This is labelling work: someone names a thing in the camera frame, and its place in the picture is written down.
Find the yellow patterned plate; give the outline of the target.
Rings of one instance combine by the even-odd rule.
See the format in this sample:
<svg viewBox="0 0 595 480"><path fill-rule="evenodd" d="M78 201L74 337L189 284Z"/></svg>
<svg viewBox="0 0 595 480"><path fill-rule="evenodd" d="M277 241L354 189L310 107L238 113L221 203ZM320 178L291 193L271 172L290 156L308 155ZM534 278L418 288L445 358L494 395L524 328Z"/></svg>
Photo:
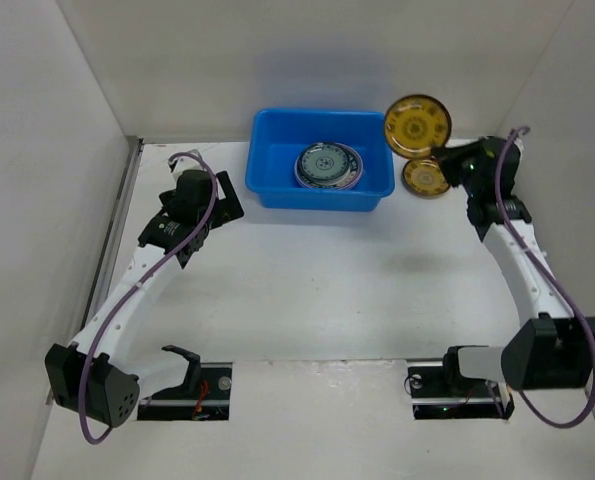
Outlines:
<svg viewBox="0 0 595 480"><path fill-rule="evenodd" d="M421 198L436 198L450 188L438 163L430 159L409 160L402 170L404 187Z"/></svg>
<svg viewBox="0 0 595 480"><path fill-rule="evenodd" d="M388 147L408 159L428 159L435 147L444 147L452 134L452 119L436 98L413 94L394 102L384 117Z"/></svg>

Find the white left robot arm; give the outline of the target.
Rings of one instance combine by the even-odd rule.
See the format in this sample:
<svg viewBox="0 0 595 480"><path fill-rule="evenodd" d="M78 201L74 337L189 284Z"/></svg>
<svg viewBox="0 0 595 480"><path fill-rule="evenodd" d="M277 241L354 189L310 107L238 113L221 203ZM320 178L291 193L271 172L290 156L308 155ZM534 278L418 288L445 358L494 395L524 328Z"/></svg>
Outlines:
<svg viewBox="0 0 595 480"><path fill-rule="evenodd" d="M77 413L91 444L101 440L90 421L113 430L141 400L166 390L188 396L201 386L201 359L190 350L165 345L151 358L129 355L157 299L209 233L244 215L227 172L185 170L175 178L175 189L160 194L161 208L139 235L115 289L68 345L52 345L45 357L56 404Z"/></svg>

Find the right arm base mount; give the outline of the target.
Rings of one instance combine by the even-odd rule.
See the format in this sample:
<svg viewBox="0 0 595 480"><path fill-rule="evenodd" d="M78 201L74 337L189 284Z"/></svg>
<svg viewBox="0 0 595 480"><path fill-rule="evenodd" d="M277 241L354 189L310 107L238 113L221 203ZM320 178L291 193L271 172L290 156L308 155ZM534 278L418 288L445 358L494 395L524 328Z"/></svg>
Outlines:
<svg viewBox="0 0 595 480"><path fill-rule="evenodd" d="M511 392L505 384L482 379L450 383L441 359L406 361L404 390L411 400L415 420L507 421L515 411Z"/></svg>

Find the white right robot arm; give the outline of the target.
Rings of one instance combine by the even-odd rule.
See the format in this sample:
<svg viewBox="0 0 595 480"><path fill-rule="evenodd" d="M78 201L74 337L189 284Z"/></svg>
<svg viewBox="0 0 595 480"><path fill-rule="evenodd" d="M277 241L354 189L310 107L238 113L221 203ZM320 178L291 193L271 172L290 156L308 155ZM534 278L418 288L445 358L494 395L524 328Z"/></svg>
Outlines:
<svg viewBox="0 0 595 480"><path fill-rule="evenodd" d="M585 325L546 279L550 269L538 247L532 217L514 194L521 150L499 137L458 147L435 147L447 183L467 193L467 216L496 260L520 320L501 347L455 346L440 371L443 388L462 395L477 379L505 383L515 391L576 389L588 382L595 317Z"/></svg>

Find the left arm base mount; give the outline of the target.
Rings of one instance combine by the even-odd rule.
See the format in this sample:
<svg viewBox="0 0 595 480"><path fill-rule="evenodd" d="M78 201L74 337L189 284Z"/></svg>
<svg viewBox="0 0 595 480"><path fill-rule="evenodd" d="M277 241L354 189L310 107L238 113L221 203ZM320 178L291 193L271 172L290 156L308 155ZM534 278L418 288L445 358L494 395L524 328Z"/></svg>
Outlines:
<svg viewBox="0 0 595 480"><path fill-rule="evenodd" d="M140 401L140 421L227 421L230 414L232 363L202 363L198 354L177 346L163 351L181 356L188 363L179 386L160 390Z"/></svg>

